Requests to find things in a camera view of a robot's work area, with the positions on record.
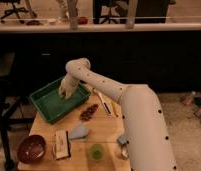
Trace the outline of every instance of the brown bowl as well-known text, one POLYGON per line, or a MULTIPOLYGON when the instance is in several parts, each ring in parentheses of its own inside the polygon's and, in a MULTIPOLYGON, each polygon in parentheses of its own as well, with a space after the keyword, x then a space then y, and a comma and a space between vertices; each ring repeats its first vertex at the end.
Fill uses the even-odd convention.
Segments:
POLYGON ((39 161, 45 153, 46 142, 40 135, 31 135, 24 139, 18 147, 17 157, 22 163, 39 161))
POLYGON ((78 17, 78 24, 87 24, 88 19, 86 17, 78 17))

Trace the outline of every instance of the small cup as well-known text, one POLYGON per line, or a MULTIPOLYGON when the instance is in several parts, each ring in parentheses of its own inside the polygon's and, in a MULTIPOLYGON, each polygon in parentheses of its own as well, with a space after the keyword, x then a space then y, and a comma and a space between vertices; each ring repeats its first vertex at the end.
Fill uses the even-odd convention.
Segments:
POLYGON ((103 158, 104 148, 101 144, 93 144, 89 149, 90 158, 94 161, 99 161, 103 158))

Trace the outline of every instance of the cloth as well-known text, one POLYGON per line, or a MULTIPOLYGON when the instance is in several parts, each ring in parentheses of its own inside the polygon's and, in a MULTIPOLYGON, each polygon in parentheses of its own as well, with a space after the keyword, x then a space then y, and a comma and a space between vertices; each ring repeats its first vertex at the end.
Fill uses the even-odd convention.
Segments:
POLYGON ((68 134, 70 140, 86 138, 89 134, 89 128, 85 127, 82 123, 74 127, 68 134))

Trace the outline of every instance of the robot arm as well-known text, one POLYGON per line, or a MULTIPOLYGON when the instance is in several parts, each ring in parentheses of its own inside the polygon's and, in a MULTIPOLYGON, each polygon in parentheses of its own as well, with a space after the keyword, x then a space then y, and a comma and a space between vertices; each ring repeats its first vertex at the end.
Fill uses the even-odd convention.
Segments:
POLYGON ((59 94, 69 98, 79 80, 95 87, 121 105, 130 165, 134 171, 174 171, 175 158, 156 94, 145 84, 122 84, 90 69, 86 58, 66 64, 67 75, 59 94))

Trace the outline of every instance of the desk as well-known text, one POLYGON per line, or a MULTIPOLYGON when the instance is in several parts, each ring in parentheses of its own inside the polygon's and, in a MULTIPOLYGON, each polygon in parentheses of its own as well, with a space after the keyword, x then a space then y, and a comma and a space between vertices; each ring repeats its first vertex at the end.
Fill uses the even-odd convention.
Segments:
POLYGON ((107 116, 99 98, 91 94, 88 101, 74 109, 63 119, 53 125, 46 123, 39 113, 36 114, 30 135, 42 135, 47 143, 46 153, 39 163, 23 164, 19 162, 19 170, 64 170, 64 171, 129 171, 129 160, 121 157, 119 145, 116 139, 123 133, 123 124, 120 107, 116 104, 118 117, 107 116), (66 129, 70 131, 81 121, 79 115, 92 104, 97 103, 99 107, 90 121, 84 125, 90 128, 90 133, 85 141, 72 140, 71 158, 55 160, 52 156, 52 146, 55 143, 54 133, 56 130, 66 129), (89 148, 92 144, 100 143, 104 147, 104 156, 98 161, 89 159, 89 148))

